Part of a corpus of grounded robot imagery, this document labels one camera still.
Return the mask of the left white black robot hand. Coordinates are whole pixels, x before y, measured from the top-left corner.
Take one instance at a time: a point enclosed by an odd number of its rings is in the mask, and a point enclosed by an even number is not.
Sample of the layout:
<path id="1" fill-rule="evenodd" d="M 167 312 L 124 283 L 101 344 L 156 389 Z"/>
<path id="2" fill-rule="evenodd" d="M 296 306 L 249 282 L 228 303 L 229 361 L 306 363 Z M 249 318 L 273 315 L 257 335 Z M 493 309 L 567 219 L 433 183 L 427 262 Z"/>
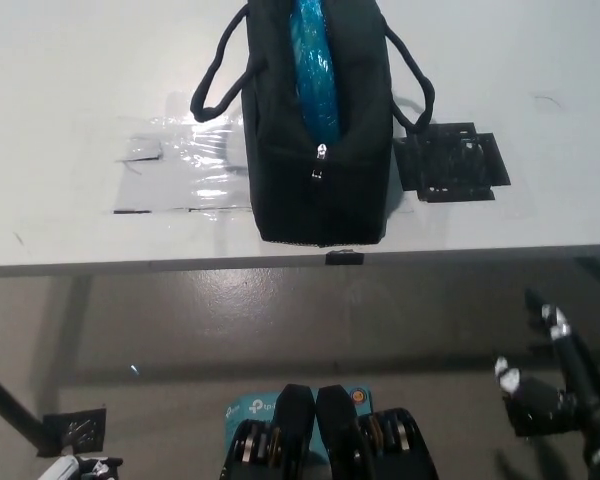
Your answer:
<path id="1" fill-rule="evenodd" d="M 64 455 L 47 468 L 38 480 L 118 480 L 123 459 Z"/>

